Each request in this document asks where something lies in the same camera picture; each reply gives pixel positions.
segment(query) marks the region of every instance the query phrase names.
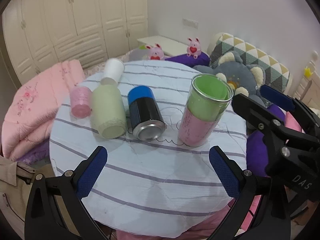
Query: geometric pattern headboard cushion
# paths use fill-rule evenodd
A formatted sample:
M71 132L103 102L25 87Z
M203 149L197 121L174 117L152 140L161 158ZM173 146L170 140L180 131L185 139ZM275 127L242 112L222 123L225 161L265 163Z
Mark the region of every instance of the geometric pattern headboard cushion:
M266 72L265 84L279 92L284 92L289 80L289 70L267 53L231 34L223 33L220 36L211 53L209 66L215 65L219 57L231 50L239 53L244 65L261 66Z

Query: blue gripper pad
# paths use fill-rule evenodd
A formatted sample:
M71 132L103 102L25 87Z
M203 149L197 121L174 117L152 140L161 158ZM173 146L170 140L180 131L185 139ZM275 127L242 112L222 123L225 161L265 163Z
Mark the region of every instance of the blue gripper pad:
M230 160L218 146L214 146L210 149L209 161L214 171L217 173L228 196L233 198L238 198L240 195L239 179L227 164L227 163L230 164L230 162L234 162L234 161Z
M280 93L272 87L263 85L260 87L260 94L262 97L271 101L285 111L294 111L295 109L292 98Z
M79 199L89 195L104 165L106 165L107 159L107 150L101 147L77 181L76 194Z

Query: orange nose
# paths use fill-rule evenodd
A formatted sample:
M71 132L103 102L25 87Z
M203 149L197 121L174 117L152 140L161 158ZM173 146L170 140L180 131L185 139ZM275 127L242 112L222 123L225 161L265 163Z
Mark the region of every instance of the orange nose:
M231 80L229 80L227 83L228 83L228 84L232 84L235 89L238 88L237 84L236 84L235 82L231 81Z

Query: blue and black can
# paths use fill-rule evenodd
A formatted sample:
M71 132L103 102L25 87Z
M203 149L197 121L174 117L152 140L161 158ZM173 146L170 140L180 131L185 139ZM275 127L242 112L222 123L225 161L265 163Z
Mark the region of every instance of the blue and black can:
M142 141L152 141L164 132L166 124L149 87L131 89L128 104L133 136Z

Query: white lettering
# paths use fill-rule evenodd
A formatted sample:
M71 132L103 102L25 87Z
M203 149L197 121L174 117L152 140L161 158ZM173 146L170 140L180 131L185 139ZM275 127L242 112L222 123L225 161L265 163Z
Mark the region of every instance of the white lettering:
M308 184L304 187L304 189L308 189L311 185L312 185L312 183L308 183Z
M303 184L305 184L306 181L307 181L307 180L305 179L304 181L300 182L299 185L302 187Z
M292 181L293 181L293 182L297 182L299 179L301 179L301 176L300 176L300 175L297 175Z

